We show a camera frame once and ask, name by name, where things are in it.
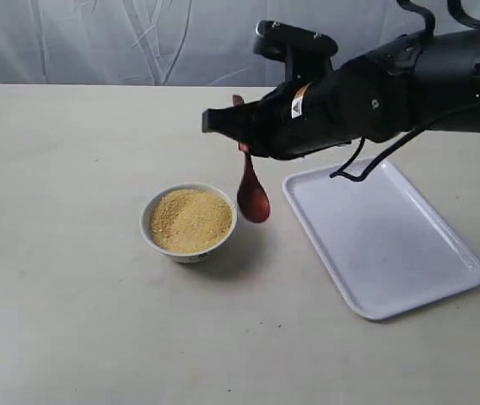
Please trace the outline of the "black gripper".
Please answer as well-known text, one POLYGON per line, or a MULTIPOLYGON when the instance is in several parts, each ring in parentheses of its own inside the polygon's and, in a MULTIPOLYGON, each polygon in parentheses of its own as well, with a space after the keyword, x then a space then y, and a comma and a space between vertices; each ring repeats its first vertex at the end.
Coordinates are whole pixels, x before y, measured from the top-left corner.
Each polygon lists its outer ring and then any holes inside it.
POLYGON ((359 138, 383 143, 410 129, 407 96, 406 77, 350 65, 309 83, 280 84, 260 104, 206 109, 201 128, 290 160, 359 138))

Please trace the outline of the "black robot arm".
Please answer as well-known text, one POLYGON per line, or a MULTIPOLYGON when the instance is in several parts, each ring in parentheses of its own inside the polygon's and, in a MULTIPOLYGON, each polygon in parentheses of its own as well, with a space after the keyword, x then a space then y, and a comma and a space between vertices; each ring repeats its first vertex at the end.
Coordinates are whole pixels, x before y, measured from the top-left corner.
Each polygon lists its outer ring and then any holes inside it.
POLYGON ((256 27, 254 51, 282 62, 285 80, 258 101, 202 114, 202 130, 251 154, 291 160, 400 132, 480 132, 480 20, 445 35, 421 30, 332 66, 329 36, 276 21, 256 27))

